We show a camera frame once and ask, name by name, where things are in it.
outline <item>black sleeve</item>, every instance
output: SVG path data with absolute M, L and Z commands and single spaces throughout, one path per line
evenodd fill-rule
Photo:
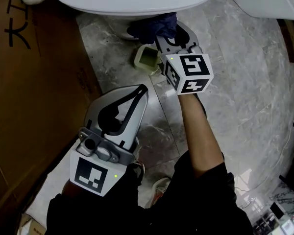
M 219 234 L 253 234 L 246 213 L 237 207 L 234 177 L 225 163 L 195 179 L 191 199 L 202 213 L 201 218 Z
M 56 195 L 49 203 L 45 235 L 67 234 L 72 229 L 72 222 L 69 198 L 61 194 Z

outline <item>gray marble tile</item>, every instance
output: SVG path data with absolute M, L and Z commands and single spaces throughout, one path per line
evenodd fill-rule
M 155 90 L 167 117 L 179 154 L 182 155 L 188 148 L 177 94 L 172 85 L 168 84 L 167 81 L 155 85 Z
M 90 24 L 96 23 L 98 19 L 103 20 L 103 17 L 100 15 L 84 12 L 78 12 L 76 16 L 76 22 L 78 24 L 79 29 L 82 29 Z
M 160 69 L 157 70 L 157 72 L 154 75 L 150 75 L 150 79 L 151 79 L 153 85 L 159 84 L 159 83 L 167 80 L 166 77 L 163 74 L 161 74 Z
M 229 0 L 209 0 L 203 10 L 219 42 L 232 83 L 239 121 L 250 119 L 271 102 L 262 47 L 240 23 Z
M 199 46 L 209 55 L 212 63 L 223 60 L 219 44 L 201 5 L 179 11 L 177 18 L 196 34 Z
M 248 121 L 239 126 L 239 132 L 245 137 L 242 145 L 248 147 L 244 157 L 250 164 L 252 161 L 259 162 L 259 158 L 266 156 L 266 151 L 271 149 L 272 137 L 272 110 L 271 104 L 258 112 Z
M 178 158 L 156 165 L 146 170 L 142 185 L 138 187 L 138 205 L 145 207 L 152 196 L 152 185 L 163 177 L 172 178 Z
M 272 89 L 272 129 L 273 138 L 282 149 L 294 121 L 294 64 L 285 61 L 275 67 L 275 76 L 269 76 L 275 79 Z
M 148 106 L 138 133 L 140 159 L 145 166 L 151 167 L 178 157 L 171 130 L 149 76 L 133 68 L 133 58 L 140 44 L 118 38 L 102 17 L 93 19 L 80 32 L 104 93 L 141 83 L 148 87 Z
M 251 38 L 260 46 L 265 47 L 272 44 L 283 43 L 284 39 L 276 19 L 255 18 L 246 14 L 234 0 L 209 0 L 204 4 L 204 11 L 209 18 L 221 17 L 222 20 L 235 21 L 236 26 L 242 26 Z
M 257 138 L 258 133 L 255 131 L 256 128 L 252 127 L 252 123 L 261 122 L 262 124 L 259 126 L 269 125 L 270 115 L 268 112 L 270 112 L 270 106 L 245 122 L 243 124 L 245 130 L 242 130 L 246 135 L 246 141 L 242 146 L 243 152 L 239 156 L 239 177 L 236 186 L 243 191 L 237 189 L 237 204 L 238 206 L 245 205 L 252 199 L 253 203 L 244 209 L 252 222 L 266 209 L 265 205 L 269 201 L 271 193 L 280 183 L 279 175 L 287 173 L 294 155 L 294 128 L 287 133 L 288 136 L 290 135 L 287 143 L 272 137 L 268 139 L 266 145 L 268 137 L 265 132 L 266 129 L 270 131 L 266 127 L 261 127 L 259 130 L 264 137 Z M 258 139 L 265 148 L 261 149 L 255 139 Z
M 281 144 L 286 142 L 294 109 L 294 95 L 291 95 L 290 90 L 291 69 L 283 47 L 282 44 L 276 44 L 264 48 L 272 93 L 272 138 Z

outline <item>dark blue cloth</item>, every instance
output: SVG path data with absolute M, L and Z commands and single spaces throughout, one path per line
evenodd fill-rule
M 127 33 L 144 44 L 153 44 L 156 36 L 174 38 L 176 35 L 176 12 L 166 13 L 131 23 Z

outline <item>small green container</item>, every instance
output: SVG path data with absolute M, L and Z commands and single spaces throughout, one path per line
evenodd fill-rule
M 134 67 L 137 70 L 143 70 L 149 75 L 154 75 L 159 69 L 161 63 L 159 51 L 150 45 L 140 46 L 134 60 Z

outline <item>person's arm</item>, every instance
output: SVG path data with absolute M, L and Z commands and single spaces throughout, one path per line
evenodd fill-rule
M 178 98 L 192 166 L 198 177 L 222 164 L 223 156 L 198 99 L 193 94 Z

